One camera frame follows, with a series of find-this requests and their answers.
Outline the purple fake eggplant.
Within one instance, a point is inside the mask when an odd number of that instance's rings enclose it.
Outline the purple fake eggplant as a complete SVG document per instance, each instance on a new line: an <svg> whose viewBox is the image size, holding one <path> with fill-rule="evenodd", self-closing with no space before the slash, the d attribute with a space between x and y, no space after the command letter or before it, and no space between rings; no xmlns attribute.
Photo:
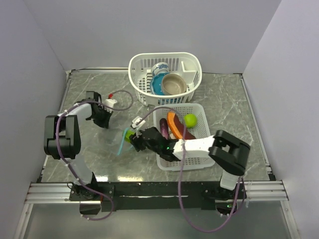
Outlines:
<svg viewBox="0 0 319 239"><path fill-rule="evenodd" d="M165 139L168 139L168 137L169 137L169 130L168 130L167 120L166 120L165 118L160 119L159 125L160 125L160 132L161 132L162 136L163 136Z"/></svg>

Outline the clear zip top bag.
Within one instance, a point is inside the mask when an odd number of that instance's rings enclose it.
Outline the clear zip top bag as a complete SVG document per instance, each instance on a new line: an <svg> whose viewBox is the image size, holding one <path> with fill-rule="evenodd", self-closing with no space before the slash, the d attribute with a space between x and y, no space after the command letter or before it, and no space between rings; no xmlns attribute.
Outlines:
<svg viewBox="0 0 319 239"><path fill-rule="evenodd" d="M108 131L106 146L116 156L120 156L134 148L131 142L124 141L123 133L125 129L115 128Z"/></svg>

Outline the green fake apple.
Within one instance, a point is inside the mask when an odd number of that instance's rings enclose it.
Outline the green fake apple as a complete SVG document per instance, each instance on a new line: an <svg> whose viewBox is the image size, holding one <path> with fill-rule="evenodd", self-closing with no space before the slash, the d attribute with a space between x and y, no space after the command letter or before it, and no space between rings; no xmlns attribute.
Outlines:
<svg viewBox="0 0 319 239"><path fill-rule="evenodd" d="M184 122L187 128L194 128L197 125L197 117L194 114L184 116Z"/></svg>

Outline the green fake lettuce leaf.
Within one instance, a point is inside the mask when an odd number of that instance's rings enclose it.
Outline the green fake lettuce leaf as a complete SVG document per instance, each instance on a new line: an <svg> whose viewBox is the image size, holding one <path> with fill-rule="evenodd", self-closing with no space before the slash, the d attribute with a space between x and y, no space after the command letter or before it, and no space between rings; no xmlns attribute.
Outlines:
<svg viewBox="0 0 319 239"><path fill-rule="evenodd" d="M134 131L132 131L132 130L130 130L130 129L128 129L128 128L125 129L125 130L124 130L124 133L123 133L124 141L130 143L130 142L131 142L131 141L130 141L130 136L131 136L131 135L134 135L134 134L135 134Z"/></svg>

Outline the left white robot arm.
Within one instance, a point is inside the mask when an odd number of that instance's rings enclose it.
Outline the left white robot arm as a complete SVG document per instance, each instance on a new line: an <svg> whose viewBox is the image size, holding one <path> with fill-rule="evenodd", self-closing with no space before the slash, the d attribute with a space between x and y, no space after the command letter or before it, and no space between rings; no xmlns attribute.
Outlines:
<svg viewBox="0 0 319 239"><path fill-rule="evenodd" d="M81 155L80 124L91 120L98 127L108 129L116 103L113 94L102 101L99 93L87 91L86 98L77 101L71 109L45 118L44 152L65 164L75 178L74 190L81 191L87 200L98 196L99 187Z"/></svg>

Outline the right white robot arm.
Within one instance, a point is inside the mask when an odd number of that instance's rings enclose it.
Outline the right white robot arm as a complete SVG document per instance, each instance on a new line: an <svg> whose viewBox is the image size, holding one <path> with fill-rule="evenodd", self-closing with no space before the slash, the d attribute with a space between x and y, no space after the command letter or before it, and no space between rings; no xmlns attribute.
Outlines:
<svg viewBox="0 0 319 239"><path fill-rule="evenodd" d="M156 127L150 127L129 139L136 151L149 149L168 162L211 158L223 169L218 193L226 199L235 193L238 179L244 176L250 153L249 144L224 130L199 139L166 139Z"/></svg>

